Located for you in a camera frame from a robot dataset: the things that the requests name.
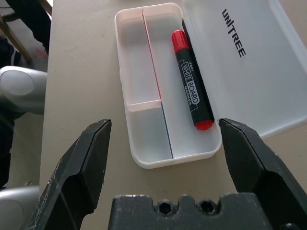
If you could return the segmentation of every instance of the black fabric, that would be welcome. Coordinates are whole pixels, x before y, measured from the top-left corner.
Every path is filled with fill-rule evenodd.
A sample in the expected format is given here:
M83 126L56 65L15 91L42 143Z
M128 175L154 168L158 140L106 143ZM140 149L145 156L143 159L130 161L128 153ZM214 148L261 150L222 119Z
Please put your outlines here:
M0 107L0 188L9 179L11 154L13 142L14 113Z
M0 68L11 65L11 55L14 52L7 39L0 37Z
M34 38L49 51L51 20L38 0L6 0L20 19L32 30Z

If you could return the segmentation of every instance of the red cap end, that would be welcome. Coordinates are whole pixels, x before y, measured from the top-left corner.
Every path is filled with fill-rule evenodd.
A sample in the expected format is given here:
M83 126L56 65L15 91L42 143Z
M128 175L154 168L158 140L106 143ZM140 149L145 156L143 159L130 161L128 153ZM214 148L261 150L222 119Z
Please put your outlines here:
M200 121L195 124L195 127L199 131L204 131L212 127L212 121L206 120L206 121Z
M187 37L182 30L175 30L172 34L175 53L181 49L189 49Z

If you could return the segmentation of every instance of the translucent plastic lid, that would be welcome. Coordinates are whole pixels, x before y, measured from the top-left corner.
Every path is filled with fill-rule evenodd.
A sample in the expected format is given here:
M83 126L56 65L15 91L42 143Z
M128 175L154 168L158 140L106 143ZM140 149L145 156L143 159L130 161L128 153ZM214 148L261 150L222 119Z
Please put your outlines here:
M184 0L215 119L267 136L307 117L307 51L278 0Z

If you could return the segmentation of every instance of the table surface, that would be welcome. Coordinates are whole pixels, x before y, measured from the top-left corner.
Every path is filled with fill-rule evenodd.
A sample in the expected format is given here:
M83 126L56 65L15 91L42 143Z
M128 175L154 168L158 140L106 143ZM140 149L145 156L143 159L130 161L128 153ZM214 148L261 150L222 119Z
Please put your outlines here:
M165 3L165 0L55 0L52 12L40 188L45 188L58 160L86 127L112 119L104 186L96 211L85 217L82 229L107 229L112 198L146 194L154 202L174 202L182 194L196 200L218 201L235 192L221 148L213 157L146 170L132 159L122 87L119 79L114 16L126 8ZM181 6L181 0L175 0ZM307 2L281 0L307 45ZM307 125L266 143L286 163L307 191Z

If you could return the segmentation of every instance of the screw hole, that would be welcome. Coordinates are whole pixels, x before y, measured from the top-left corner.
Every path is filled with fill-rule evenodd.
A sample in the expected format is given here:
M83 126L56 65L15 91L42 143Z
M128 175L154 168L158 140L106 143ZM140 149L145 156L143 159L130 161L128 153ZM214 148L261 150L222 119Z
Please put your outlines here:
M158 204L158 213L163 216L169 216L173 213L173 205L168 201L162 201Z
M211 200L202 200L199 202L199 208L207 215L215 213L216 204Z

